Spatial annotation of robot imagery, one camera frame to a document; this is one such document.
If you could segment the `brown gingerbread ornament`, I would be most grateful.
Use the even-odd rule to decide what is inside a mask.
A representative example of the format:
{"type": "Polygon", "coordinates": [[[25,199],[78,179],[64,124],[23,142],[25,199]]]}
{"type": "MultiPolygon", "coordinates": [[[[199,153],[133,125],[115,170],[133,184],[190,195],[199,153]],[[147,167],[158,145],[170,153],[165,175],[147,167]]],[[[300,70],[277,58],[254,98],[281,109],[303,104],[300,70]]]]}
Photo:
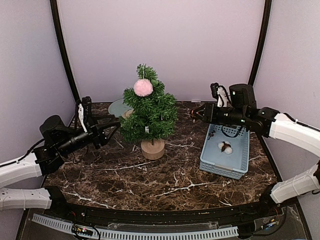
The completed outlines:
{"type": "Polygon", "coordinates": [[[126,119],[128,118],[132,113],[134,112],[134,109],[128,109],[126,110],[121,116],[126,119]]]}

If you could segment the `light blue plastic basket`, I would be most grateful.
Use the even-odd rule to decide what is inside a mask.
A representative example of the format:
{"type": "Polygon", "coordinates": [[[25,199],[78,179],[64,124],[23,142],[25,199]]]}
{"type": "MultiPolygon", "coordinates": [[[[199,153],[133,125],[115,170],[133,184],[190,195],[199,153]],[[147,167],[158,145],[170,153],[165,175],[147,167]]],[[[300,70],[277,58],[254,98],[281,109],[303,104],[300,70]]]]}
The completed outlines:
{"type": "Polygon", "coordinates": [[[241,126],[210,124],[200,155],[203,171],[239,180],[249,169],[250,132],[241,126]],[[218,143],[230,142],[231,154],[225,154],[218,143]]]}

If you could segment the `small green christmas tree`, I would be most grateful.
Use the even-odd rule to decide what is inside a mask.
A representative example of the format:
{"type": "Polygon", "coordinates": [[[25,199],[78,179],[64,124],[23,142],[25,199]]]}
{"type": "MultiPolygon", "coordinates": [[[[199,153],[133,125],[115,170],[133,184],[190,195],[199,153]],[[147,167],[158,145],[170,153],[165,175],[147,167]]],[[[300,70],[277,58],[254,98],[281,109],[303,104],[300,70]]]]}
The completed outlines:
{"type": "Polygon", "coordinates": [[[173,135],[175,130],[178,119],[176,98],[165,92],[165,85],[158,79],[153,67],[139,64],[136,72],[137,80],[150,80],[153,92],[141,97],[135,94],[134,85],[124,90],[124,103],[134,109],[134,112],[128,118],[119,118],[120,133],[125,141],[140,143],[146,159],[158,160],[165,153],[164,139],[173,135]],[[149,127],[149,133],[145,132],[146,126],[149,127]]]}

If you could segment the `pink pompom ornament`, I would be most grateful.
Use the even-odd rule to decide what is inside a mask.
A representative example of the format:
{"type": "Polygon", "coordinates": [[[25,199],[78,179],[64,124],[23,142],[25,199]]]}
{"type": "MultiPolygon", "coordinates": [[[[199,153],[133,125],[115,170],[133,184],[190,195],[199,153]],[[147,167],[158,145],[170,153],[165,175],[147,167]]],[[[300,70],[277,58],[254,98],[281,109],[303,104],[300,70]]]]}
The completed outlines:
{"type": "Polygon", "coordinates": [[[148,79],[139,79],[134,84],[133,90],[137,96],[146,97],[153,92],[153,85],[148,79]]]}

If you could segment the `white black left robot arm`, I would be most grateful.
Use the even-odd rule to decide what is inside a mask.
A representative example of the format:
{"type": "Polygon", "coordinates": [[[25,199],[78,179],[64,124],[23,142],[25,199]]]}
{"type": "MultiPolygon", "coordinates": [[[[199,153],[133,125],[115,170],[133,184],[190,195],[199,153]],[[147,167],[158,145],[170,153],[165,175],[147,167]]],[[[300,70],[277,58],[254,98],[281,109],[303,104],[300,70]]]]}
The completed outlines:
{"type": "Polygon", "coordinates": [[[120,128],[114,115],[88,117],[82,126],[67,127],[60,116],[49,117],[39,128],[43,138],[25,155],[0,165],[0,209],[51,209],[60,218],[67,218],[70,206],[56,186],[38,189],[11,189],[22,180],[47,176],[56,172],[64,159],[90,144],[96,149],[105,146],[120,128]]]}

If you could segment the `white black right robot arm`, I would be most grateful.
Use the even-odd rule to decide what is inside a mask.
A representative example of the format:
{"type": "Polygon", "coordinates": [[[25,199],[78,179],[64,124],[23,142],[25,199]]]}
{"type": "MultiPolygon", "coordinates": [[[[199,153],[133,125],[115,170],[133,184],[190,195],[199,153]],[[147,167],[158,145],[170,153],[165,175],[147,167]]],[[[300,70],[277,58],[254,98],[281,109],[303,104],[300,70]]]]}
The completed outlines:
{"type": "MultiPolygon", "coordinates": [[[[252,85],[239,83],[226,90],[224,86],[212,83],[210,89],[217,102],[193,108],[191,118],[209,124],[241,126],[257,135],[282,140],[320,155],[320,130],[276,109],[257,108],[252,85]]],[[[275,204],[309,192],[314,195],[320,192],[318,163],[286,181],[269,186],[255,205],[255,213],[266,217],[274,210],[275,204]]]]}

